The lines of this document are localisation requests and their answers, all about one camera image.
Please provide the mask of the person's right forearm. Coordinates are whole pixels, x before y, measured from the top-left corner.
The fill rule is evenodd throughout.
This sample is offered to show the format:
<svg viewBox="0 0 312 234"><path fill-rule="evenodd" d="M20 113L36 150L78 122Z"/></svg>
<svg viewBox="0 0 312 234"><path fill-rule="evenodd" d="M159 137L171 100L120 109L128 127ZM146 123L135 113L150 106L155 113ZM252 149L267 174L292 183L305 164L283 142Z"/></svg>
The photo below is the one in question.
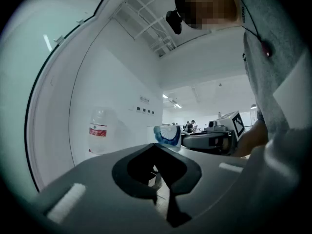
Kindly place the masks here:
<svg viewBox="0 0 312 234"><path fill-rule="evenodd" d="M238 142L237 149L233 156L243 157L250 155L255 147L268 143L268 130L262 120L257 120L252 128L244 133Z"/></svg>

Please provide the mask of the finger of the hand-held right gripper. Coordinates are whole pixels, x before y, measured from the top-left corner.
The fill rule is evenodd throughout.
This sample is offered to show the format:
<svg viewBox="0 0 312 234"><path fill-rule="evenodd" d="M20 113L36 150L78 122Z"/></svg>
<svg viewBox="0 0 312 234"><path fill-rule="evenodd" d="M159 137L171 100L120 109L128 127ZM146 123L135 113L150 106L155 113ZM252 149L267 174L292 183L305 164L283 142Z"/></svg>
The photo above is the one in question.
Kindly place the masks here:
<svg viewBox="0 0 312 234"><path fill-rule="evenodd" d="M207 154L228 154L231 149L231 132L207 131L194 134L183 134L182 146Z"/></svg>

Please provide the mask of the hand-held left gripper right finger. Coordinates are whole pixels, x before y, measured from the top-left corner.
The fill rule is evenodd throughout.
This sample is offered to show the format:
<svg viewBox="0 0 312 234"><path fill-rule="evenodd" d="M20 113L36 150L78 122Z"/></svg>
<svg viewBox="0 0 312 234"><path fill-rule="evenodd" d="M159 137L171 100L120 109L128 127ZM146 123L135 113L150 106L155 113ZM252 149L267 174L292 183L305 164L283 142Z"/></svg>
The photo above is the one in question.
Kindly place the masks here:
<svg viewBox="0 0 312 234"><path fill-rule="evenodd" d="M167 217L153 234L234 234L239 211L224 202L246 162L155 144L154 161L169 193Z"/></svg>

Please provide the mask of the large bottle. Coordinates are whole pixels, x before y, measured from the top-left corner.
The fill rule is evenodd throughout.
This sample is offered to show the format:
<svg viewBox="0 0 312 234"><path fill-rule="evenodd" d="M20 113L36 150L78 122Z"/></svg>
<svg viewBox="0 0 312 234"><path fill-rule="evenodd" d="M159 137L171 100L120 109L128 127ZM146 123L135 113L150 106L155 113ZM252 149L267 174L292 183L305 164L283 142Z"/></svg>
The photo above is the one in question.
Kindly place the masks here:
<svg viewBox="0 0 312 234"><path fill-rule="evenodd" d="M96 107L92 111L88 128L88 144L91 153L96 155L105 153L108 145L107 132L107 110L105 107Z"/></svg>

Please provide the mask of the person's gray sweatshirt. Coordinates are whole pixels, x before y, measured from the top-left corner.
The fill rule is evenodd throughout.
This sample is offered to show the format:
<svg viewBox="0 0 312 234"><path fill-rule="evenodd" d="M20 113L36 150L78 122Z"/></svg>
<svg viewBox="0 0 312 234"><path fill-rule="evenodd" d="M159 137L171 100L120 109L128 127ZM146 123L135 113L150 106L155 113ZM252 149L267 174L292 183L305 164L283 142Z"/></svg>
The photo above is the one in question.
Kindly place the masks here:
<svg viewBox="0 0 312 234"><path fill-rule="evenodd" d="M245 69L268 143L255 147L238 182L238 232L312 234L312 128L291 129L274 93L305 48L278 0L239 0Z"/></svg>

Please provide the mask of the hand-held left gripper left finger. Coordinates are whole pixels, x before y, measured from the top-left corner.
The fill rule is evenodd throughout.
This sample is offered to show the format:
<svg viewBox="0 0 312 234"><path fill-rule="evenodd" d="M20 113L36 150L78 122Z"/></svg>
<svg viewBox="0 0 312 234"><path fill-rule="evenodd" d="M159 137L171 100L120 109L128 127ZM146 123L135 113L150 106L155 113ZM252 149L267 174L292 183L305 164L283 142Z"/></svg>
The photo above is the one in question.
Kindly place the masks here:
<svg viewBox="0 0 312 234"><path fill-rule="evenodd" d="M121 158L141 149L131 147L90 158L45 187L36 208L53 234L167 234L168 222L152 200L127 195L114 182L112 168ZM57 224L47 213L75 184L85 186L72 210Z"/></svg>

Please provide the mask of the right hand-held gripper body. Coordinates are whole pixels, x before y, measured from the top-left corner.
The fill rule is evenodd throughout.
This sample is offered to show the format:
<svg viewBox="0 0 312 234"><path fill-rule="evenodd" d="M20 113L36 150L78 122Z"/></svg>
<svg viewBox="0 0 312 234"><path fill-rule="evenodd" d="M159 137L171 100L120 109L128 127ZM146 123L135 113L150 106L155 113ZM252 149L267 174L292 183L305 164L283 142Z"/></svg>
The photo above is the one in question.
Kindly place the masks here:
<svg viewBox="0 0 312 234"><path fill-rule="evenodd" d="M245 127L239 111L234 111L219 115L216 120L210 121L205 131L209 136L209 148L228 155L237 148Z"/></svg>

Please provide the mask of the white cup with blue pattern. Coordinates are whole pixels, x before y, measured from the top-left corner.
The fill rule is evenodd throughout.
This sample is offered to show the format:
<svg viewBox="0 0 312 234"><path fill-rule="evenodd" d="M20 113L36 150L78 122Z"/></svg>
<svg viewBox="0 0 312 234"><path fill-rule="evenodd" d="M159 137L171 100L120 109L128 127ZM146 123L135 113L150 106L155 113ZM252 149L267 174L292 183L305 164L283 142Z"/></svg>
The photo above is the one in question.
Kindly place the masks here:
<svg viewBox="0 0 312 234"><path fill-rule="evenodd" d="M153 133L158 144L181 146L181 129L178 125L155 126Z"/></svg>

